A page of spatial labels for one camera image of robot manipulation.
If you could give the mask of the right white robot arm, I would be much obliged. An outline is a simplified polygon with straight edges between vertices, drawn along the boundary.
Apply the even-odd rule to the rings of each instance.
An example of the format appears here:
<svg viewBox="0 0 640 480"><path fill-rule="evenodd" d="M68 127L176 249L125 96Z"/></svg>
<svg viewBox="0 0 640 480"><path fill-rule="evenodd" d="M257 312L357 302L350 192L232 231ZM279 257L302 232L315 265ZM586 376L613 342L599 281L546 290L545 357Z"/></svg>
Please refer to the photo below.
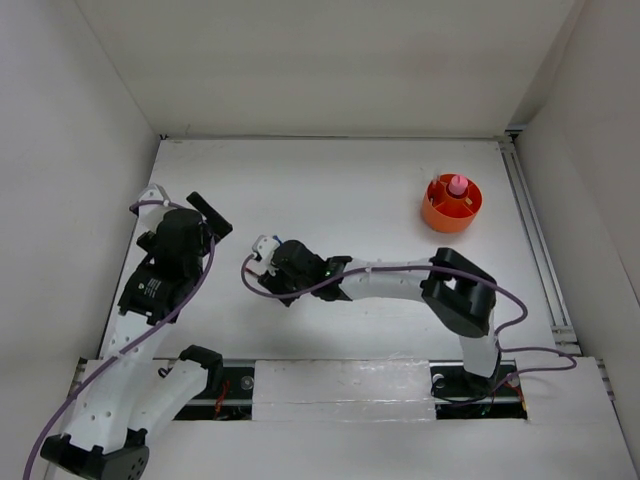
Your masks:
<svg viewBox="0 0 640 480"><path fill-rule="evenodd" d="M477 400L496 387L501 362L493 325L497 282L456 250L440 247L427 260L409 262L324 259L298 240L261 236L252 252L258 284L285 305L306 294L325 302L380 298L426 305L459 339L461 394Z"/></svg>

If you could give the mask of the orange red pen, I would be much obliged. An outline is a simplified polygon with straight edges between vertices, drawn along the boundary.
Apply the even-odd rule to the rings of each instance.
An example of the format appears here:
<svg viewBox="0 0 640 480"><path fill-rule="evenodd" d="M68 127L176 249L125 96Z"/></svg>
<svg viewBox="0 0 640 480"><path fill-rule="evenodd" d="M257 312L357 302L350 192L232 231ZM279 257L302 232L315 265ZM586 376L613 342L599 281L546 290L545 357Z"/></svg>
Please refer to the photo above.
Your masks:
<svg viewBox="0 0 640 480"><path fill-rule="evenodd" d="M440 181L440 172L438 170L436 170L434 172L434 176L433 179L430 183L430 187L431 187L431 194L430 194L430 203L432 205L435 204L435 200L436 200L436 196L437 196L437 188L439 185L439 181Z"/></svg>

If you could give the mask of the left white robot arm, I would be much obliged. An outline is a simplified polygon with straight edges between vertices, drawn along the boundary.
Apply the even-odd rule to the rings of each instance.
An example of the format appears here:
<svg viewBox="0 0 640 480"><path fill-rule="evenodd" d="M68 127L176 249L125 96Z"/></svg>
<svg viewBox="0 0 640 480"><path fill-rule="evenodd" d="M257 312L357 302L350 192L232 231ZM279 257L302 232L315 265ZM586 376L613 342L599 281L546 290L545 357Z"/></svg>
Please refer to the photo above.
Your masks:
<svg viewBox="0 0 640 480"><path fill-rule="evenodd" d="M137 240L145 255L117 303L105 360L59 407L78 412L61 433L43 430L29 458L42 458L82 479L139 479L150 444L192 398L222 387L221 354L191 345L159 384L153 361L180 312L212 266L217 244L232 225L197 192L180 206L157 186L131 206L147 224Z"/></svg>

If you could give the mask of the pink capped clear tube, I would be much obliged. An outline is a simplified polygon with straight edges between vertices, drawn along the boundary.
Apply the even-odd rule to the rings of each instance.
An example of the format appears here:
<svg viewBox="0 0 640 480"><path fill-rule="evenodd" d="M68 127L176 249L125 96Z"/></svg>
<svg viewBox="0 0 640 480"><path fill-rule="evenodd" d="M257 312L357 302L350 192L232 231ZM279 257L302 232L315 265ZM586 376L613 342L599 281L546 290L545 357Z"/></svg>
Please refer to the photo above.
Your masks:
<svg viewBox="0 0 640 480"><path fill-rule="evenodd" d="M448 183L447 189L451 196L462 198L466 195L469 187L469 180L463 175L453 175Z"/></svg>

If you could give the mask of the green pen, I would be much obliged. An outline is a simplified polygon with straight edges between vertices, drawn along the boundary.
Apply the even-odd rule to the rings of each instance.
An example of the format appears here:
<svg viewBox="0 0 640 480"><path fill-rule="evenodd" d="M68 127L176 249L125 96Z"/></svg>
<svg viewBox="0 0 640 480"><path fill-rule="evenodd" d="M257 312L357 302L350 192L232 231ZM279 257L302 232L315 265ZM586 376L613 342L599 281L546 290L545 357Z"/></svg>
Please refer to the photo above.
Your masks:
<svg viewBox="0 0 640 480"><path fill-rule="evenodd" d="M437 196L436 196L436 200L435 200L435 204L434 206L436 206L437 204L439 204L442 200L442 193L443 193L443 189L445 188L445 186L443 185L442 181L441 181L441 174L440 174L440 181L439 181L439 185L437 188Z"/></svg>

